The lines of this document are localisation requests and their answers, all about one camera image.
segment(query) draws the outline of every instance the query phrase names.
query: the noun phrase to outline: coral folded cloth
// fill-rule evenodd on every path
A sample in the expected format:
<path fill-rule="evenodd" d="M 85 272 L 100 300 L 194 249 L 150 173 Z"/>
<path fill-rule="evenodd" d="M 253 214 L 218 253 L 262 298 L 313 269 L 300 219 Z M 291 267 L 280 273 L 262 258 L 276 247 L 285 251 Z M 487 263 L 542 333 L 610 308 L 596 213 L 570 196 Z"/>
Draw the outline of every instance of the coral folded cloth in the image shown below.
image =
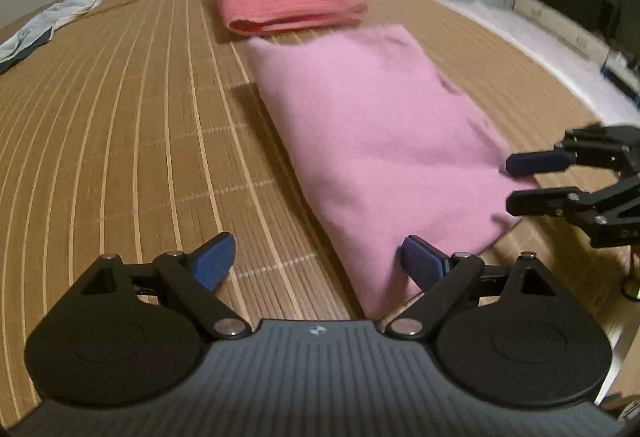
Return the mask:
<path fill-rule="evenodd" d="M 502 172 L 508 144 L 404 27 L 249 46 L 302 192 L 369 318 L 419 292 L 397 261 L 407 235 L 478 253 L 515 223 L 505 200 L 533 184 Z"/>
<path fill-rule="evenodd" d="M 249 36 L 308 27 L 356 24 L 365 0 L 216 0 L 227 29 Z"/>

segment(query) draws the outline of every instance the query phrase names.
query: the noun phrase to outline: folded pink fabric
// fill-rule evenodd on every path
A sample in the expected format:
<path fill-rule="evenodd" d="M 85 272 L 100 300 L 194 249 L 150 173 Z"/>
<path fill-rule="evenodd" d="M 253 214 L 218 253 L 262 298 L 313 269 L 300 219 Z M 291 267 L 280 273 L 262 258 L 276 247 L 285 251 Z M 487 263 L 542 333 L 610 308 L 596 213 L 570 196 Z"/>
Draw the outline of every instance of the folded pink fabric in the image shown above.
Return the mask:
<path fill-rule="evenodd" d="M 245 36 L 356 24 L 365 0 L 216 0 L 225 26 Z"/>
<path fill-rule="evenodd" d="M 369 318 L 418 293 L 396 261 L 405 236 L 478 253 L 514 224 L 505 200 L 533 184 L 501 172 L 508 144 L 404 27 L 249 46 L 303 194 Z"/>

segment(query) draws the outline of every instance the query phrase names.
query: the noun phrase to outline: bamboo mat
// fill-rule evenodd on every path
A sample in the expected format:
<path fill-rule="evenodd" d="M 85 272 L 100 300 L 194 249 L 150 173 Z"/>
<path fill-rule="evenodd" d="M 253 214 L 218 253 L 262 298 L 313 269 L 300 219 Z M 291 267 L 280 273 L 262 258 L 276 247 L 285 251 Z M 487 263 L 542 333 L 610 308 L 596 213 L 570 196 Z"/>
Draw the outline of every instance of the bamboo mat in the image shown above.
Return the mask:
<path fill-rule="evenodd" d="M 369 3 L 366 23 L 403 23 L 514 150 L 547 149 L 565 128 L 594 121 L 535 62 L 448 8 Z M 213 0 L 104 0 L 0 76 L 0 118 L 3 425 L 38 402 L 22 360 L 28 334 L 101 253 L 149 261 L 226 230 L 238 257 L 217 294 L 254 325 L 362 315 L 260 102 L 243 40 L 222 27 Z M 571 170 L 542 184 L 611 181 Z M 596 252 L 562 221 L 542 219 L 521 222 L 484 255 L 508 261 L 522 249 L 607 324 L 623 250 Z"/>

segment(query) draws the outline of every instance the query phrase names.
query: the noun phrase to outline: metal rivet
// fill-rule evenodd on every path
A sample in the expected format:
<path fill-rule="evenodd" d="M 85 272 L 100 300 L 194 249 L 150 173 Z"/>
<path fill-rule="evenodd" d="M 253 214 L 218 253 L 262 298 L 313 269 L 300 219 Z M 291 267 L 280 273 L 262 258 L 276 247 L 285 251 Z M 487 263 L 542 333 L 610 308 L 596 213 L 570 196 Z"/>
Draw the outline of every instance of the metal rivet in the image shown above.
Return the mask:
<path fill-rule="evenodd" d="M 412 318 L 400 318 L 391 323 L 391 330 L 403 336 L 413 336 L 422 330 L 422 324 Z"/>
<path fill-rule="evenodd" d="M 246 324 L 236 318 L 222 318 L 213 325 L 213 328 L 218 334 L 236 336 L 245 330 Z"/>

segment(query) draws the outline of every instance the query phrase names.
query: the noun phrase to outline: ribbed red fabric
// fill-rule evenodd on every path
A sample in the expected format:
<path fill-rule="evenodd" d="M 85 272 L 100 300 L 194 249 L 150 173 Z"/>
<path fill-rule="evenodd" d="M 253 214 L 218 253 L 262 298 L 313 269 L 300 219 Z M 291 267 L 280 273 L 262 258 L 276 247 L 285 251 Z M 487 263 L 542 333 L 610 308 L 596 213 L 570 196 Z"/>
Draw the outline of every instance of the ribbed red fabric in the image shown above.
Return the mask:
<path fill-rule="evenodd" d="M 251 36 L 308 27 L 357 24 L 366 0 L 216 0 L 226 28 Z"/>

